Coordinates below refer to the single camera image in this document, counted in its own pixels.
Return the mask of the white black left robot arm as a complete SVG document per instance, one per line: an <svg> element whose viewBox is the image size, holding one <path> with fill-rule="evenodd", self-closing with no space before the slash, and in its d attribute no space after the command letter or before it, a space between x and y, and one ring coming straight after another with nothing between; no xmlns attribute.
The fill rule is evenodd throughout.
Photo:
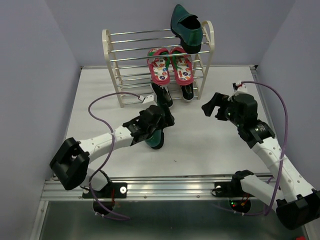
<svg viewBox="0 0 320 240"><path fill-rule="evenodd" d="M100 197L111 193L111 184L99 170L89 167L96 159L108 155L114 150L131 147L140 142L160 137L159 148L164 143L163 130L175 124L169 107L150 105L132 120L105 134L76 141L66 139L49 163L64 189L92 187Z"/></svg>

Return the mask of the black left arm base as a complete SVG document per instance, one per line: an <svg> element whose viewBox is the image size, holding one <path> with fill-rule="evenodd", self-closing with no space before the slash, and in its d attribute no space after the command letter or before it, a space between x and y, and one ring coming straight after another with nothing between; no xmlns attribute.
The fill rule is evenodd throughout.
<svg viewBox="0 0 320 240"><path fill-rule="evenodd" d="M92 181L91 186L93 187L93 193L98 199L125 199L127 197L128 184L126 182L115 182L115 181ZM84 199L93 199L89 185L81 185L80 188L83 190L82 197Z"/></svg>

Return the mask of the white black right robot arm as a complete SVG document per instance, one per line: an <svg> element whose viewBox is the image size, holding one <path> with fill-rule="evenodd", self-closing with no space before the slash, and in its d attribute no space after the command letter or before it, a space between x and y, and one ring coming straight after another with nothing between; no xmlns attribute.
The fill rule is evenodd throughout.
<svg viewBox="0 0 320 240"><path fill-rule="evenodd" d="M229 121L238 135L262 160L276 183L271 186L249 170L237 171L231 181L217 182L212 193L218 198L254 196L275 211L280 222L294 230L320 217L320 192L307 182L291 161L282 155L282 148L269 125L258 118L258 103L247 93L228 96L216 92L204 104L205 116Z"/></svg>

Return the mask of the cream chrome shoe rack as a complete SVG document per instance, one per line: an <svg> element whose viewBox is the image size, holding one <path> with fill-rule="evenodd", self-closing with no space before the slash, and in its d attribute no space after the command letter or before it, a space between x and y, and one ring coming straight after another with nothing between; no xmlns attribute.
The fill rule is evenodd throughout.
<svg viewBox="0 0 320 240"><path fill-rule="evenodd" d="M138 104L132 94L152 94L152 84L164 88L172 99L185 99L185 86L200 99L215 51L214 27L201 23L197 52L188 52L170 29L110 33L102 31L104 59L121 108Z"/></svg>

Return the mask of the black canvas sneaker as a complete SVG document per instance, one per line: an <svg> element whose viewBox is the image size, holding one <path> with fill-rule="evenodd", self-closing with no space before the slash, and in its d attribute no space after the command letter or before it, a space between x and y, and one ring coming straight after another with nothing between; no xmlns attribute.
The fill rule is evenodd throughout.
<svg viewBox="0 0 320 240"><path fill-rule="evenodd" d="M181 93L182 93L182 99L186 102L191 102L194 98L194 86L193 83L190 83L188 85L181 85Z"/></svg>
<svg viewBox="0 0 320 240"><path fill-rule="evenodd" d="M167 105L169 108L173 106L173 100L169 93L169 90L164 85L158 85L151 83L151 89L156 95L156 101L159 105Z"/></svg>

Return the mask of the pink printed sandal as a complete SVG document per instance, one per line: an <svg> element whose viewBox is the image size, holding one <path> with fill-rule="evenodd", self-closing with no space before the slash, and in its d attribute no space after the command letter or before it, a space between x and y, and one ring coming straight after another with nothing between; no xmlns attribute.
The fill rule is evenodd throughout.
<svg viewBox="0 0 320 240"><path fill-rule="evenodd" d="M163 48L152 48L147 53L147 65L151 75L151 81L157 85L165 86L170 82L169 65L170 59L165 56L169 51Z"/></svg>
<svg viewBox="0 0 320 240"><path fill-rule="evenodd" d="M169 52L174 78L178 85L187 86L194 82L192 58L182 47L174 47Z"/></svg>

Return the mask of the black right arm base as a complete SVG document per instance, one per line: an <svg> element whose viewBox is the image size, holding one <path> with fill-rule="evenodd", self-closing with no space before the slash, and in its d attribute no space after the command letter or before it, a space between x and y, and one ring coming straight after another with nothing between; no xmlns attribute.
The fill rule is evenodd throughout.
<svg viewBox="0 0 320 240"><path fill-rule="evenodd" d="M241 184L237 181L215 182L211 194L217 198L242 198L248 196L248 193L243 191Z"/></svg>

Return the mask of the green loafer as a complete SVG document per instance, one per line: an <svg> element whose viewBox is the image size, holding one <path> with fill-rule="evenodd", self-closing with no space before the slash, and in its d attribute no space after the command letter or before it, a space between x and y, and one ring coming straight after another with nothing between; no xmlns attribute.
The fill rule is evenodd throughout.
<svg viewBox="0 0 320 240"><path fill-rule="evenodd" d="M202 25L198 17L177 4L170 20L171 32L180 39L180 45L187 54L197 54L203 40Z"/></svg>
<svg viewBox="0 0 320 240"><path fill-rule="evenodd" d="M156 130L150 138L145 140L145 143L154 150L159 150L165 142L164 129Z"/></svg>

